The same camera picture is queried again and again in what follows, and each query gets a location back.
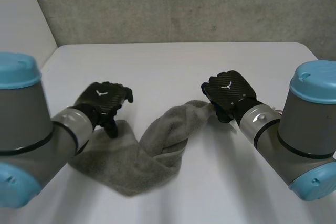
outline table surface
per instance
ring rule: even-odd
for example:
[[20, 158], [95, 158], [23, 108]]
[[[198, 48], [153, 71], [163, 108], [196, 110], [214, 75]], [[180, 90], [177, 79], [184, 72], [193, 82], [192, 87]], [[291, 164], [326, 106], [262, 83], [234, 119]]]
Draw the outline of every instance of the table surface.
[[[118, 118], [140, 139], [170, 107], [206, 101], [201, 84], [222, 71], [239, 71], [260, 101], [282, 109], [295, 69], [310, 60], [307, 47], [287, 42], [67, 45], [42, 73], [52, 115], [94, 81], [132, 88], [134, 103]], [[190, 138], [179, 175], [163, 187], [123, 197], [66, 165], [26, 207], [2, 214], [16, 224], [318, 224], [335, 223], [335, 209], [336, 194], [301, 201], [235, 123], [212, 120]]]

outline carbon fiber glove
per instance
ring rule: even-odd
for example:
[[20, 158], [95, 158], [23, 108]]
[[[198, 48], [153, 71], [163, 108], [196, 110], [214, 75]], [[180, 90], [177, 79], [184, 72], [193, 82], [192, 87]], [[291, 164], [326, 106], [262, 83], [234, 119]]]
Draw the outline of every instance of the carbon fiber glove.
[[[94, 82], [80, 95], [75, 102], [74, 108], [88, 111], [87, 105], [91, 106], [96, 111], [96, 114], [98, 114], [95, 124], [104, 127], [106, 133], [111, 138], [115, 138], [118, 136], [118, 131], [114, 116], [122, 107], [125, 100], [128, 100], [130, 103], [133, 102], [133, 94], [130, 88], [116, 83]], [[91, 121], [93, 115], [94, 113], [90, 111], [88, 117]]]
[[209, 82], [202, 84], [202, 91], [214, 105], [222, 123], [228, 123], [234, 118], [234, 108], [238, 102], [244, 99], [257, 100], [250, 84], [234, 70], [210, 77]]

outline cloth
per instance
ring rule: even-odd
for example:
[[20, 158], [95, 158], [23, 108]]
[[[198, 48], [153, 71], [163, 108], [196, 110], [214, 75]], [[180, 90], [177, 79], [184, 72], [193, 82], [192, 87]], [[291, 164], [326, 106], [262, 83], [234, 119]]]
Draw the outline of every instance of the cloth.
[[178, 174], [189, 136], [213, 113], [213, 106], [203, 101], [173, 107], [147, 128], [140, 142], [129, 124], [118, 120], [117, 138], [109, 138], [104, 129], [95, 131], [69, 164], [123, 195], [140, 194]]

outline white logo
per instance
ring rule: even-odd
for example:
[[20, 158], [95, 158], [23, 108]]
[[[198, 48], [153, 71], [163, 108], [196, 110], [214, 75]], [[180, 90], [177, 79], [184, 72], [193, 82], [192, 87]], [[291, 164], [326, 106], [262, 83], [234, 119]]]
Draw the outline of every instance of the white logo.
[[231, 88], [231, 82], [230, 82], [230, 84], [228, 85], [228, 86], [226, 86], [226, 87], [221, 87], [222, 89], [230, 89]]
[[98, 96], [102, 96], [102, 95], [106, 95], [106, 94], [108, 94], [108, 92], [105, 92], [105, 93], [100, 93], [98, 90], [96, 90], [96, 93], [98, 94]]

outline blue joint cap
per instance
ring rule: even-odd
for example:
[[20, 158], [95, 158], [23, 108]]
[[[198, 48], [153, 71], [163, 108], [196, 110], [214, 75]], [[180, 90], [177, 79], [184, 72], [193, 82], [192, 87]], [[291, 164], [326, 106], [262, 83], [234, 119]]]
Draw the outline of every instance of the blue joint cap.
[[290, 185], [300, 199], [313, 201], [336, 190], [336, 162], [316, 167], [295, 179]]
[[41, 73], [32, 56], [0, 52], [0, 90], [25, 88], [40, 80]]
[[0, 207], [25, 206], [42, 190], [40, 183], [24, 170], [0, 163]]
[[308, 102], [336, 104], [336, 61], [316, 60], [300, 65], [290, 81], [290, 90]]

